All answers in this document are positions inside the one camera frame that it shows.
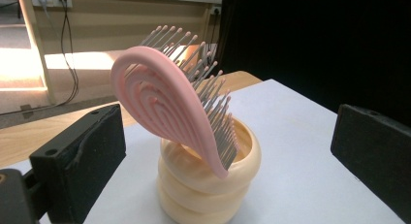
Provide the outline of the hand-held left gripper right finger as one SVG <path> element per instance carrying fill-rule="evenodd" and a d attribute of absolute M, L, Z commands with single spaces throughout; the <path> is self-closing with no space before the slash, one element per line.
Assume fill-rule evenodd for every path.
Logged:
<path fill-rule="evenodd" d="M 331 153 L 405 224 L 411 224 L 411 127 L 343 104 Z"/>

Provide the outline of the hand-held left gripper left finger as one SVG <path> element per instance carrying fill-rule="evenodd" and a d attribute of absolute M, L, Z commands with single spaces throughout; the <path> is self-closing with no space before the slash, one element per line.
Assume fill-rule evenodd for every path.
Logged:
<path fill-rule="evenodd" d="M 35 215 L 82 224 L 125 156 L 120 106 L 87 113 L 29 156 Z"/>

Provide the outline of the pink hairbrush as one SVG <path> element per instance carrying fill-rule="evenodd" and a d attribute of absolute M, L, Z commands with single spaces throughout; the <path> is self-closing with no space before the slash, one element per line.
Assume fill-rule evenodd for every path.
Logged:
<path fill-rule="evenodd" d="M 111 67 L 113 92 L 126 111 L 147 131 L 193 149 L 220 178 L 228 175 L 239 145 L 231 100 L 216 62 L 180 55 L 198 37 L 181 28 L 160 25 L 142 42 L 124 50 Z"/>

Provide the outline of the cream ribbed cup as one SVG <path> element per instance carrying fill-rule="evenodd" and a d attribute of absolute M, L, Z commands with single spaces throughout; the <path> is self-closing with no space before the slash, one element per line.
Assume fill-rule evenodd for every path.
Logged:
<path fill-rule="evenodd" d="M 240 150 L 223 179 L 188 147 L 160 142 L 158 197 L 178 224 L 227 224 L 237 213 L 260 169 L 262 152 L 251 129 L 237 118 L 234 124 Z"/>

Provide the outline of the white table mat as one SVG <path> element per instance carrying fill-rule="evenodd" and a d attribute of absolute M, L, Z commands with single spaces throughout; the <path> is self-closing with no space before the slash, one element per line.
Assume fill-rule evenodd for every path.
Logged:
<path fill-rule="evenodd" d="M 334 112 L 276 80 L 231 96 L 262 161 L 230 224 L 404 224 L 332 155 Z M 85 224 L 174 224 L 158 202 L 159 138 L 129 120 L 125 139 L 127 156 Z"/>

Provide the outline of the beige cabinet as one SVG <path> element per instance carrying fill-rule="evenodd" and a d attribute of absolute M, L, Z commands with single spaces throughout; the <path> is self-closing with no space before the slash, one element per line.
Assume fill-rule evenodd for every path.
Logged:
<path fill-rule="evenodd" d="M 56 102 L 46 56 L 61 52 L 129 48 L 159 25 L 181 27 L 215 43 L 219 21 L 211 14 L 222 0 L 72 0 L 73 7 L 35 7 L 19 0 L 31 47 L 45 70 L 48 99 Z"/>

